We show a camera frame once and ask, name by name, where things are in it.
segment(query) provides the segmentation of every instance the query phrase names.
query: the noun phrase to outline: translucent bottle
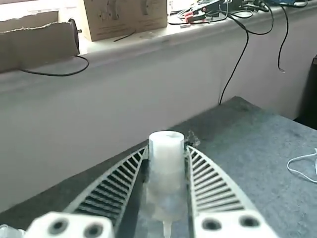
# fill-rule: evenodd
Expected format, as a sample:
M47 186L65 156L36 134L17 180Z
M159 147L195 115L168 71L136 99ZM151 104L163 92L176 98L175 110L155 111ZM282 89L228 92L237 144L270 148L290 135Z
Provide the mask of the translucent bottle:
M158 131L149 136L147 202L154 205L153 218L163 222L164 237L171 237L172 223L186 208L184 135Z
M0 225L0 238L23 238L23 230L17 230L8 225Z

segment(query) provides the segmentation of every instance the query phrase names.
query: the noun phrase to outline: mounting hole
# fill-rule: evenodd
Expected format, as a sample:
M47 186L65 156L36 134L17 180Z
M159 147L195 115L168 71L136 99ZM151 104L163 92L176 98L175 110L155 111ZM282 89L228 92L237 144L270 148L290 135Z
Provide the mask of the mounting hole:
M68 226L68 220L65 218L54 221L49 227L49 233L51 235L58 235L63 233Z
M260 225L260 222L254 217L244 216L240 218L240 224L243 227L258 227Z
M206 219L203 221L203 228L208 231L217 231L221 229L221 223L216 219Z
M92 224L85 229L84 235L86 238L97 238L103 232L102 225Z

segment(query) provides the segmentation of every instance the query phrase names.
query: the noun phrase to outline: cardboard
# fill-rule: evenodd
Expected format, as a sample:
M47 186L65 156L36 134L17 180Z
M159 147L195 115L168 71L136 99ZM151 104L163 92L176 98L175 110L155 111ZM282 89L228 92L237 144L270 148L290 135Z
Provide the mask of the cardboard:
M79 54L71 25L60 21L52 11L0 22L0 72Z
M167 26L166 0L79 0L79 10L90 41Z

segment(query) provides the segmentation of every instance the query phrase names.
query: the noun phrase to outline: gray table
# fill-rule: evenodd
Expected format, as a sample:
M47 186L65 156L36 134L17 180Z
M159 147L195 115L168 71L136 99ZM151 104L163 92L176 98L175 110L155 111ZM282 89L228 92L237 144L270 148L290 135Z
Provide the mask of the gray table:
M290 158L317 147L317 131L267 113L241 98L172 128L200 138L198 147L222 167L282 238L317 236L317 184L291 174ZM89 183L134 148L0 214L0 224L27 228L37 216L61 211ZM314 177L314 159L292 165Z

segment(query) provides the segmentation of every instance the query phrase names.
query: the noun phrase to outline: black cable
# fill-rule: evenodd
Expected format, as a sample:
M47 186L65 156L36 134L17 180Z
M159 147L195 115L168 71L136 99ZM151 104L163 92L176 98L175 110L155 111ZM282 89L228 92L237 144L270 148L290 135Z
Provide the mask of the black cable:
M248 13L250 13L250 15L248 15L248 16L237 15L237 13L242 13L242 12L248 12ZM230 15L237 17L237 18L241 18L241 19L248 19L248 18L253 16L253 13L254 13L253 11L245 9L245 10L231 12Z
M289 30L289 21L288 21L288 16L287 16L287 13L285 11L285 8L281 5L280 6L285 14L285 19L286 19L286 33L285 33L285 37L283 39L283 42L279 48L279 52L278 52L278 59L277 59L277 67L279 69L279 71L285 73L285 70L283 70L281 67L280 67L280 60L281 60L281 53L282 53L282 49L283 49L283 46L284 46L284 43L286 41L286 38L288 36L288 30Z
M43 75L43 76L67 77L67 76L71 76L71 75L75 75L75 74L81 73L82 71L84 71L85 69L88 68L88 66L89 66L89 60L88 60L88 59L86 59L86 58L83 57L83 56L74 56L74 57L81 58L81 59L83 59L83 60L85 60L85 61L87 62L86 65L85 65L85 67L83 67L82 69L80 69L80 70L78 70L78 71L76 71L76 72L57 74L57 73L36 72L36 71L30 71L30 70L27 70L27 69L20 69L20 71L25 72L25 73Z
M271 27L270 27L270 29L269 29L268 31L266 31L266 32L258 33L258 32L254 32L254 31L248 30L248 29L243 25L243 26L245 27L245 30L248 31L248 33L250 33L250 34L262 36L262 35L266 35L266 34L270 33L270 32L273 30L273 26L274 26L274 15L273 15L273 11L272 11L272 9L271 9L265 2L262 1L262 3L264 4L264 6L266 6L266 7L268 8L268 10L269 10L269 12L270 12L270 14L271 14L271 19L272 19L272 21L271 21Z
M222 99L223 99L224 92L225 92L225 90L227 89L227 87L228 87L228 85L229 85L229 83L230 83L230 81L231 81L231 79L232 79L232 77L233 77L233 74L234 74L234 72L236 71L236 69L237 69L237 67L238 67L238 64L239 64L239 62L240 62L240 60L241 60L241 58L242 58L244 52L246 51L246 48L247 48L248 43L249 43L249 32L248 32L247 28L245 27L245 25L243 25L240 21L238 21L238 20L235 19L233 16L231 16L231 14L229 14L228 17L229 17L230 19L234 20L234 21L246 32L246 34L247 34L247 40L246 40L246 43L245 43L244 48L243 48L243 50L242 50L242 53L241 53L241 55L239 56L239 59L238 59L236 65L235 65L235 67L233 68L233 71L232 71L232 73L231 73L231 76L229 77L228 81L226 82L225 87L223 88L223 91L222 91L222 93L221 93L221 97L220 97L220 100L219 100L219 103L218 103L219 105L221 105L221 103L222 103Z
M120 38L114 40L113 42L118 42L118 41L120 41L120 40L123 40L123 39L125 39L125 38L128 38L129 36L132 36L134 33L135 33L135 30L134 30L134 32L130 33L129 35L122 36L122 37L120 37Z

